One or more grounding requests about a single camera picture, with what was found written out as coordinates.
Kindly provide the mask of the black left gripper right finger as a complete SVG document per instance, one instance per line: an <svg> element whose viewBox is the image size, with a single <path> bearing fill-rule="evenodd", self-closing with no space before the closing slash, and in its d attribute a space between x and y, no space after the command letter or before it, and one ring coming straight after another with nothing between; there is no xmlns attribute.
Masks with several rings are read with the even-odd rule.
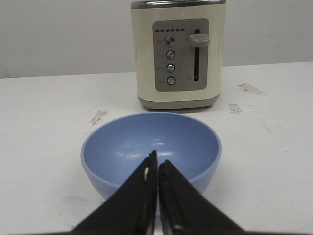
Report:
<svg viewBox="0 0 313 235"><path fill-rule="evenodd" d="M159 166L158 191L165 235L244 235L246 232L207 201L166 160Z"/></svg>

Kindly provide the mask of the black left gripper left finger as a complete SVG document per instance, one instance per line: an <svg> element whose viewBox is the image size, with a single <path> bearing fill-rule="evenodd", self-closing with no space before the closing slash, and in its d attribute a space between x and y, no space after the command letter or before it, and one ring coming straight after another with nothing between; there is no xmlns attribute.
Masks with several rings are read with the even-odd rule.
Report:
<svg viewBox="0 0 313 235"><path fill-rule="evenodd" d="M154 150L124 184L71 235L152 235L157 209L157 153Z"/></svg>

